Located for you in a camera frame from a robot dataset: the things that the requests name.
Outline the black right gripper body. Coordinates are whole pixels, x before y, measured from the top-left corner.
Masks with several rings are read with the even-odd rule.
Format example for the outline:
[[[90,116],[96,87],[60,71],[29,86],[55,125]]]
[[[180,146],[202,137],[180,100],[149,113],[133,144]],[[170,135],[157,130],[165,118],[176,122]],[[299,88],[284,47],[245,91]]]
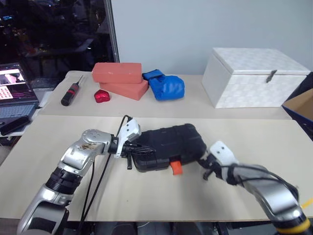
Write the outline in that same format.
[[[204,156],[207,157],[208,164],[207,165],[200,165],[202,166],[205,171],[207,170],[213,170],[213,173],[215,173],[215,176],[221,180],[224,180],[225,182],[228,182],[227,177],[222,176],[222,165],[218,163],[216,157],[212,153],[206,153]]]

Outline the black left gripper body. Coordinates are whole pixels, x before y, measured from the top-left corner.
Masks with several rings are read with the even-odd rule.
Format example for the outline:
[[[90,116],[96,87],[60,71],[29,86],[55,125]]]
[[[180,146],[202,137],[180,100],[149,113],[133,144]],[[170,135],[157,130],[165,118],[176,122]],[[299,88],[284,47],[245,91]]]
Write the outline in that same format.
[[[122,158],[127,159],[127,170],[132,170],[132,153],[136,151],[135,144],[126,143],[122,147]]]

